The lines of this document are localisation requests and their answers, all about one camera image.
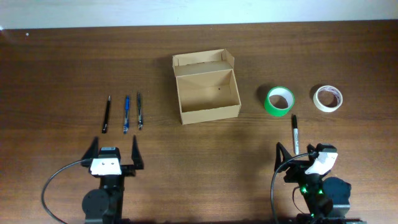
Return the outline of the beige masking tape roll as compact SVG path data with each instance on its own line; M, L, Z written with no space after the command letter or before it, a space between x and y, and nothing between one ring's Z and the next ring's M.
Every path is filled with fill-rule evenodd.
M333 106L333 107L324 105L319 99L319 93L321 91L328 91L328 92L332 93L336 98L337 105ZM320 88L318 88L316 90L316 92L314 93L313 103L320 111L326 112L326 113L331 113L331 112L336 111L343 104L343 95L339 91L339 89L337 89L336 87L331 86L331 85L323 85Z

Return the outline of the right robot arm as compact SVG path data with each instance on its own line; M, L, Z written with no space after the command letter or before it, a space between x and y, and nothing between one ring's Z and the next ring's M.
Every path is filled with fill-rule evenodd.
M285 172L284 182L297 184L308 208L292 223L364 223L359 218L347 218L351 205L351 184L337 177L327 178L338 157L331 144L307 146L307 152L290 155L282 143L276 144L274 174L271 180L271 209L275 223L279 223L274 203L274 184L277 174Z

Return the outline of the black Sharpie marker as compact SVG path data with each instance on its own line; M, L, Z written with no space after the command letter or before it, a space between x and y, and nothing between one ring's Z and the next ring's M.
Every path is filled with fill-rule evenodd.
M297 116L295 114L292 115L292 127L293 127L293 139L294 139L294 153L299 155L299 129Z

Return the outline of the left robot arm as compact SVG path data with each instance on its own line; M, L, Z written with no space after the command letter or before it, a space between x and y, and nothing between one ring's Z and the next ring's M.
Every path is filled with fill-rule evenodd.
M81 163L93 177L99 178L99 187L89 191L82 201L85 223L131 223L129 218L122 217L124 179L134 177L137 170L144 169L137 139L134 136L132 141L132 164L124 165L121 164L117 147L99 147L98 142L99 139L95 137Z

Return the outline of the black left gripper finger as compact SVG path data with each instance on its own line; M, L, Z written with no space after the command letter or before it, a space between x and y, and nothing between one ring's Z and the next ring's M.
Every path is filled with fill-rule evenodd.
M99 139L98 137L94 137L90 147L87 149L87 151L84 153L81 162L82 167L90 167L93 159L98 157L98 150L99 150Z
M131 159L135 170L144 169L144 161L142 160L142 156L138 148L136 135L133 136Z

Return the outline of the black pen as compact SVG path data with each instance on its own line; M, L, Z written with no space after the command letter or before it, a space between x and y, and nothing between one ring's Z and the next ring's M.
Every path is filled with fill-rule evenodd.
M110 106L111 106L111 96L109 95L108 99L107 99L107 103L106 103L104 120L103 120L102 129L101 129L102 134L106 134L108 131L108 120L109 120Z

